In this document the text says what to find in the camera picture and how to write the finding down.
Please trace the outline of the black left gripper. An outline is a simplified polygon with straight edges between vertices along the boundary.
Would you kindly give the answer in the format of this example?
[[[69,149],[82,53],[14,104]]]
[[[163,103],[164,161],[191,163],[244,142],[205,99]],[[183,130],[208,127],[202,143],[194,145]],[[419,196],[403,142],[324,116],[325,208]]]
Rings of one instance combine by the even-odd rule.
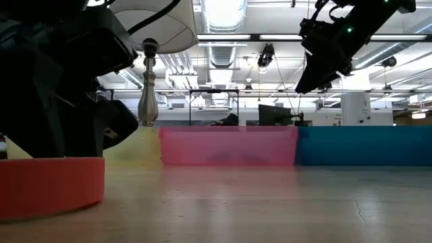
[[[98,103],[71,106],[65,74],[101,75],[101,6],[87,1],[1,2],[1,133],[35,158],[100,157]]]

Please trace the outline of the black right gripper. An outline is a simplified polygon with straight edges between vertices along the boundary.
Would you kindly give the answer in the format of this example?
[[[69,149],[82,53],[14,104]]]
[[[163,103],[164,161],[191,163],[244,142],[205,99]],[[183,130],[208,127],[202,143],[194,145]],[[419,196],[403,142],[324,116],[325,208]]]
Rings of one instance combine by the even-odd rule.
[[[303,19],[303,47],[306,67],[295,88],[306,94],[352,70],[352,58],[368,42],[366,13],[329,15],[329,21],[317,17]]]

